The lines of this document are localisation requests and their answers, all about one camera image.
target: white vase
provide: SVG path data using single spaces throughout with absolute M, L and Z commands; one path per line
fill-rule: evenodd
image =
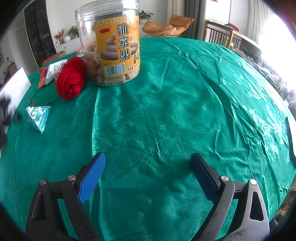
M 71 37 L 69 35 L 65 36 L 63 38 L 63 41 L 66 43 L 66 42 L 69 42 L 71 40 Z
M 139 22 L 140 22 L 141 25 L 144 25 L 147 22 L 147 20 L 146 19 L 140 19 Z

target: blue gripper pad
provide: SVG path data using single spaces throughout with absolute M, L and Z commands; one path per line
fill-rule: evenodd
M 105 165 L 106 157 L 103 153 L 101 153 L 80 183 L 80 192 L 78 194 L 78 200 L 80 203 L 84 203 L 85 200 L 91 197 L 91 194 L 101 177 Z
M 191 159 L 190 159 L 191 170 L 196 176 L 206 198 L 212 201 L 213 203 L 216 203 L 218 200 L 218 197 L 217 197 L 215 182 L 213 180 L 213 177 L 208 172 L 212 170 L 208 165 L 207 167 L 205 167 L 204 165 L 207 165 L 207 164 L 206 163 L 203 164 L 202 161 L 199 160 L 195 154 L 191 155 Z

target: white paper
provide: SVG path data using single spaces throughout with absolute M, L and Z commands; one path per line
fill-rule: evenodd
M 6 83 L 3 89 L 0 91 L 0 96 L 10 97 L 11 102 L 8 106 L 8 113 L 12 113 L 12 116 L 15 113 L 16 108 L 19 106 L 24 95 L 30 88 L 31 83 L 23 69 L 20 68 L 15 74 L 10 78 Z

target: table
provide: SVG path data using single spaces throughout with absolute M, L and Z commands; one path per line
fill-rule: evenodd
M 140 52 L 134 80 L 88 82 L 72 101 L 58 97 L 54 83 L 37 90 L 38 74 L 30 77 L 18 109 L 25 113 L 28 98 L 51 101 L 45 132 L 25 118 L 12 124 L 0 162 L 1 202 L 22 230 L 38 181 L 63 180 L 98 151 L 106 167 L 84 207 L 104 240 L 190 240 L 213 206 L 190 170 L 194 152 L 234 181 L 255 178 L 274 216 L 296 173 L 285 126 L 293 117 L 278 93 L 216 44 L 141 38 Z

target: curtain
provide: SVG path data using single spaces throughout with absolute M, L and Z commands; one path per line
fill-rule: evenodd
M 184 16 L 185 0 L 168 0 L 167 24 L 172 14 Z
M 200 2 L 201 0 L 185 0 L 185 17 L 194 18 L 193 23 L 183 33 L 182 37 L 197 39 L 198 25 L 200 22 Z
M 262 0 L 249 0 L 246 36 L 259 43 L 259 38 L 264 35 L 264 27 L 272 14 L 272 10 Z

